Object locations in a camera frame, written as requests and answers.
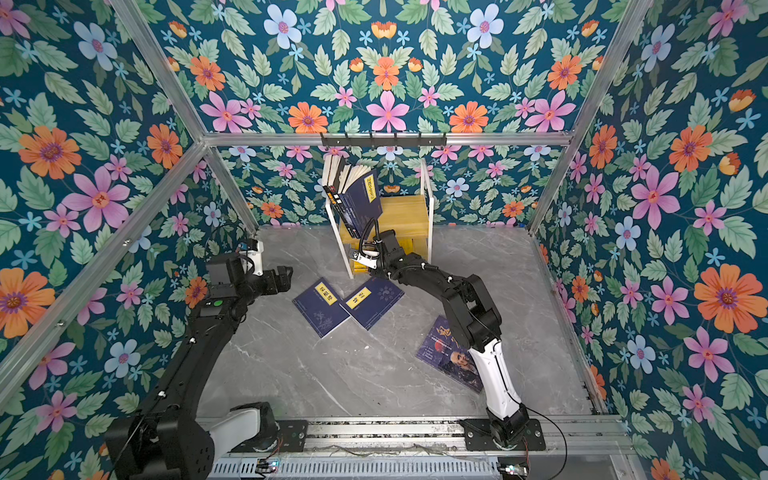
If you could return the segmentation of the navy book large yellow label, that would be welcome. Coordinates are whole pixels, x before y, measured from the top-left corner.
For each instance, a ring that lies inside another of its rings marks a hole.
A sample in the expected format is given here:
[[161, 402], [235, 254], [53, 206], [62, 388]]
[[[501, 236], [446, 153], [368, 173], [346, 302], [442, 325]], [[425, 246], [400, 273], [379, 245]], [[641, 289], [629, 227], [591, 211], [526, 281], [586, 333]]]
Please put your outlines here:
[[404, 295], [387, 279], [371, 277], [342, 306], [366, 330], [370, 330]]

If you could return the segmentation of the navy book Yuewei label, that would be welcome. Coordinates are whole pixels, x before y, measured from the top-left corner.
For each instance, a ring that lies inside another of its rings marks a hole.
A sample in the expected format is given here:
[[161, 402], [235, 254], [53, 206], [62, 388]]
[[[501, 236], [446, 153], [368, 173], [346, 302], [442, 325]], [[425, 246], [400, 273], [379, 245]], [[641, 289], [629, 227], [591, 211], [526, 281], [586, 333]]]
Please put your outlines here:
[[378, 220], [383, 213], [379, 195], [378, 175], [375, 170], [356, 178], [342, 195], [346, 201], [354, 237], [360, 239], [367, 223]]

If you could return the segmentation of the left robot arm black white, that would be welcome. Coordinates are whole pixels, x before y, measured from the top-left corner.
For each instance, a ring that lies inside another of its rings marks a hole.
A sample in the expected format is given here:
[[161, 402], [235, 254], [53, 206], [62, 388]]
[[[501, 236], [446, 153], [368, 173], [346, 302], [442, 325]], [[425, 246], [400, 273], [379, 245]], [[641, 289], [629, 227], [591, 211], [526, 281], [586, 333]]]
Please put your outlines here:
[[211, 268], [208, 295], [191, 311], [184, 338], [158, 384], [134, 416], [114, 421], [104, 435], [115, 479], [205, 479], [224, 454], [246, 444], [272, 451], [280, 444], [271, 406], [234, 407], [211, 427], [197, 420], [200, 399], [219, 355], [259, 297], [287, 292], [293, 270], [261, 275], [241, 266]]

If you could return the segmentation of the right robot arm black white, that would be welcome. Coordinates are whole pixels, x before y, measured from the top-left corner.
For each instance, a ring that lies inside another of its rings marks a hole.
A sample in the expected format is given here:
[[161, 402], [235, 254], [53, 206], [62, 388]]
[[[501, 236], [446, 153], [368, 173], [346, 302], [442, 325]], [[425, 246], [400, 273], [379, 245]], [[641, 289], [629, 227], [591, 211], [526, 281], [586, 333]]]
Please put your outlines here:
[[361, 240], [355, 259], [372, 276], [415, 287], [441, 302], [451, 333], [471, 355], [482, 381], [488, 435], [503, 449], [521, 441], [530, 417], [513, 386], [503, 355], [502, 318], [483, 280], [450, 274], [417, 253], [405, 252], [393, 230]]

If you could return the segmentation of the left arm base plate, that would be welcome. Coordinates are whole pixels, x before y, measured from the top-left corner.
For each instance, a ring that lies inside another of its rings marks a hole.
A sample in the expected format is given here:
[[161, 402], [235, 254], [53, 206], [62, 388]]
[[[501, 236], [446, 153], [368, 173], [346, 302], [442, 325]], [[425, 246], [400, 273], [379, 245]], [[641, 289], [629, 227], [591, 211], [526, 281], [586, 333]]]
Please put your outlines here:
[[307, 440], [306, 420], [277, 420], [269, 423], [255, 437], [241, 442], [231, 453], [295, 453], [302, 452]]

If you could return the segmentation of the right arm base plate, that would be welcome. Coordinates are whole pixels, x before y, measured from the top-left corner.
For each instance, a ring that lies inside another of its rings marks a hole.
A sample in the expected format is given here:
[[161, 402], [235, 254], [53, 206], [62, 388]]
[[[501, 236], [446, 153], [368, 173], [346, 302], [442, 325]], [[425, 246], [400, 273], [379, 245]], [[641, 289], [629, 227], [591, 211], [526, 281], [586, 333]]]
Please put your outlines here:
[[546, 449], [545, 436], [538, 420], [510, 427], [488, 419], [463, 419], [465, 448], [468, 451], [533, 451]]

